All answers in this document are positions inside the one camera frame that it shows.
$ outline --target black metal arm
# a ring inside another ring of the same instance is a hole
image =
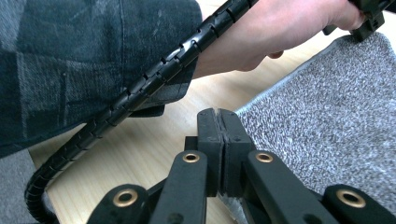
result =
[[[111,190],[88,223],[202,224],[206,197],[239,198],[249,224],[396,223],[396,217],[364,192],[350,186],[307,189],[272,152],[256,150],[234,112],[198,114],[198,136],[169,176],[145,191],[124,185]]]

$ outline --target gray carpet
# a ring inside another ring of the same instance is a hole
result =
[[[237,114],[308,188],[350,185],[396,215],[396,55],[383,35],[335,40]]]
[[[35,166],[27,150],[0,160],[0,223],[35,223],[23,193]]]

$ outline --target black plastic part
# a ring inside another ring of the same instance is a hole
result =
[[[216,197],[220,191],[223,140],[215,110],[209,108],[197,115],[198,150],[205,153],[208,162],[207,196]]]
[[[322,201],[323,200],[323,196],[315,191],[313,191],[312,189],[309,190],[314,196],[315,198],[317,198],[318,201]]]
[[[238,116],[228,110],[219,110],[219,125],[224,133],[224,155],[221,194],[242,197],[242,162],[253,149],[253,143]]]
[[[110,125],[106,120],[93,120],[87,125],[90,124],[95,124],[95,129],[92,130],[92,134],[94,134],[97,138],[102,138],[114,128],[114,126]]]
[[[136,110],[129,117],[130,118],[151,118],[159,117],[163,114],[165,110],[165,105],[157,105],[150,108],[145,108],[141,110]]]
[[[146,97],[150,97],[157,90],[159,90],[163,86],[163,84],[165,84],[163,79],[161,77],[154,75],[154,76],[148,78],[146,85],[144,85],[142,87],[142,92],[146,95]]]
[[[90,132],[88,129],[84,129],[84,132],[78,132],[79,141],[76,146],[81,149],[91,148],[99,139],[97,136]]]
[[[274,153],[250,152],[245,171],[272,223],[338,223]]]
[[[271,224],[268,214],[260,206],[242,199],[242,208],[248,224]]]
[[[51,168],[54,170],[62,171],[62,169],[66,166],[70,161],[63,157],[62,155],[56,155],[50,158]]]
[[[147,207],[149,212],[152,214],[157,206],[158,200],[160,200],[161,193],[163,192],[163,186],[165,186],[166,179],[162,180],[158,184],[148,189],[148,201]]]
[[[390,4],[389,7],[387,7],[387,11],[391,11],[393,13],[396,13],[396,3],[393,2],[392,4]]]
[[[350,186],[335,185],[326,188],[323,195],[323,204],[341,223],[396,223],[396,217],[390,211],[366,193]]]
[[[162,78],[169,79],[170,77],[173,77],[174,74],[179,73],[182,69],[183,64],[180,63],[180,59],[177,58],[176,60],[167,61],[163,65],[163,69],[159,71],[159,74]]]
[[[82,150],[82,149],[83,148],[80,148],[77,145],[69,144],[69,146],[68,145],[63,146],[61,148],[61,151],[59,151],[59,153],[58,153],[58,151],[55,152],[53,157],[61,156],[61,157],[64,157],[65,159],[67,159],[68,161],[75,161],[79,157],[81,157],[83,153],[86,152],[85,150]]]
[[[375,15],[372,19],[365,21],[361,28],[353,30],[350,33],[352,33],[352,35],[361,42],[374,33],[384,23],[384,15],[381,12]]]
[[[149,210],[146,204],[148,198],[148,193],[140,186],[118,186],[106,194],[102,201],[99,202],[87,223],[147,223],[149,220]]]
[[[178,50],[176,57],[183,62],[184,67],[195,59],[195,55],[201,52],[201,49],[199,49],[197,45],[197,41],[198,39],[196,39],[196,36],[194,35],[180,44],[180,49]]]
[[[196,150],[179,153],[149,223],[205,223],[206,169],[204,153]]]
[[[233,22],[241,19],[242,15],[244,15],[250,8],[251,2],[244,0],[239,1],[241,2],[240,4],[232,4],[231,6],[226,8],[226,11],[230,13],[230,16],[233,18]]]
[[[366,21],[363,25],[350,33],[360,42],[373,34],[382,24],[384,15],[382,11],[389,7],[395,0],[350,0],[355,6],[364,13]],[[329,35],[336,29],[336,26],[329,25],[323,29],[325,35]]]
[[[184,141],[184,150],[198,150],[198,137],[186,136]]]

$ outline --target hand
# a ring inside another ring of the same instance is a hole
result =
[[[197,2],[205,19],[225,1]],[[363,21],[363,14],[347,0],[260,0],[200,55],[194,78],[250,71],[267,55],[278,58],[327,25],[354,30]]]

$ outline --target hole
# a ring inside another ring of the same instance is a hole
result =
[[[374,26],[374,28],[378,29],[378,21],[374,21],[373,26]]]
[[[348,201],[351,201],[353,203],[356,203],[359,201],[359,199],[353,195],[350,194],[344,194],[344,198],[347,199]]]
[[[271,161],[274,160],[274,158],[273,158],[271,155],[269,155],[269,154],[267,154],[267,153],[263,153],[263,152],[257,154],[257,155],[256,155],[256,159],[257,159],[258,161],[261,161],[261,162],[271,162]]]
[[[186,162],[197,162],[199,159],[199,156],[193,153],[189,153],[183,156],[183,161]]]
[[[113,203],[117,207],[127,207],[136,202],[136,200],[137,192],[134,189],[123,189],[114,196]]]
[[[128,202],[129,200],[132,199],[132,194],[126,193],[126,194],[122,194],[120,197],[120,202]]]
[[[336,192],[337,198],[351,207],[363,208],[366,206],[366,201],[355,191],[349,189],[339,189]]]
[[[303,219],[307,224],[322,224],[320,218],[315,217],[314,215],[311,214],[304,215]]]
[[[168,216],[168,224],[181,224],[183,223],[183,219],[180,213],[172,213]]]
[[[166,63],[167,63],[167,61],[166,61],[165,58],[161,58],[161,62],[162,62],[163,64],[166,64]]]

